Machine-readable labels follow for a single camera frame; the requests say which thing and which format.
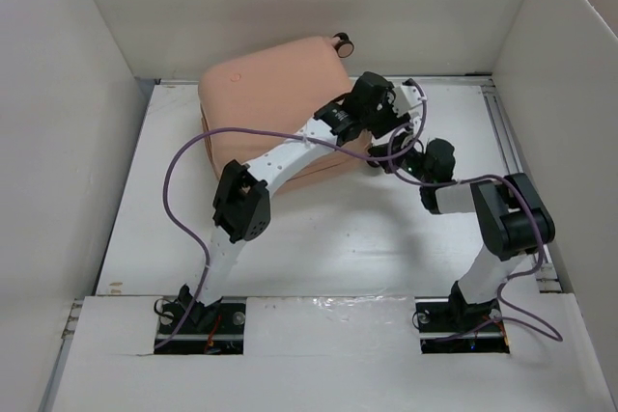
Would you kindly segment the pink hardshell suitcase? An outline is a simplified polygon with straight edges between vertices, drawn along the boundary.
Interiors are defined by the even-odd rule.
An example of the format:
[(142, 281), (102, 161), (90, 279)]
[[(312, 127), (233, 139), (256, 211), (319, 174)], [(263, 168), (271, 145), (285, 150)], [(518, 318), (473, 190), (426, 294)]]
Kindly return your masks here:
[(332, 99), (351, 90), (342, 63), (353, 52), (347, 35), (289, 41), (210, 67), (198, 84), (205, 142), (214, 174), (276, 147)]

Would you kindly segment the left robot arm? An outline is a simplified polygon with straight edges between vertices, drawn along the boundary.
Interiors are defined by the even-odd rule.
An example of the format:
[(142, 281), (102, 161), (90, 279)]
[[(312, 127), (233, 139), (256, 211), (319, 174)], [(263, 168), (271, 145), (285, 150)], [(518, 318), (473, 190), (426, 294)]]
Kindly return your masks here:
[(278, 134), (280, 144), (245, 162), (228, 162), (213, 198), (213, 232), (200, 245), (205, 267), (197, 287), (182, 287), (178, 300), (182, 320), (194, 331), (209, 329), (216, 318), (222, 286), (241, 250), (268, 227), (273, 195), (312, 162), (368, 132), (379, 138), (411, 121), (413, 105), (426, 103), (417, 83), (396, 86), (384, 77), (364, 72), (352, 89), (319, 108), (294, 134)]

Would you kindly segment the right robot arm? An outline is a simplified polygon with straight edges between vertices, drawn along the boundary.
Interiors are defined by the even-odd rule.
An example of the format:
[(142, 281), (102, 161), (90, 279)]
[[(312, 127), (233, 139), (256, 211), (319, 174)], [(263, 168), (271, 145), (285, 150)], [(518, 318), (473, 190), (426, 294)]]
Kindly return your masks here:
[(421, 203), (431, 214), (473, 213), (483, 247), (469, 270), (451, 288), (442, 311), (455, 330), (479, 323), (497, 308), (500, 284), (520, 264), (524, 255), (537, 251), (533, 230), (542, 242), (555, 237), (555, 226), (530, 179), (516, 173), (503, 180), (454, 182), (455, 148), (448, 141), (434, 139), (425, 148), (415, 148), (393, 160), (372, 160), (390, 174), (395, 167), (421, 182)]

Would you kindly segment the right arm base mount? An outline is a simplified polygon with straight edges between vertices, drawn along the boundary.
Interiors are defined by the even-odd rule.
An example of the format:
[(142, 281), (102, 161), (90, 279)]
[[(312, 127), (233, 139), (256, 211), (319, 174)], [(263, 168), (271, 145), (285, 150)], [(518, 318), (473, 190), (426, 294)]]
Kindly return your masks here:
[(448, 297), (414, 299), (412, 323), (422, 354), (509, 354), (510, 347), (498, 302), (455, 308)]

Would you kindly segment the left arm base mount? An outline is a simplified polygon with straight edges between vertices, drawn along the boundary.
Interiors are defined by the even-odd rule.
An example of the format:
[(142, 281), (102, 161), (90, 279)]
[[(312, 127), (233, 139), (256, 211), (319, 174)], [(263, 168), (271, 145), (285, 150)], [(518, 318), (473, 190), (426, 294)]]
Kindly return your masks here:
[(158, 298), (154, 338), (156, 355), (242, 355), (246, 321), (246, 298), (223, 298), (207, 324), (198, 328), (189, 318), (170, 342), (165, 343), (180, 322), (183, 310), (177, 300)]

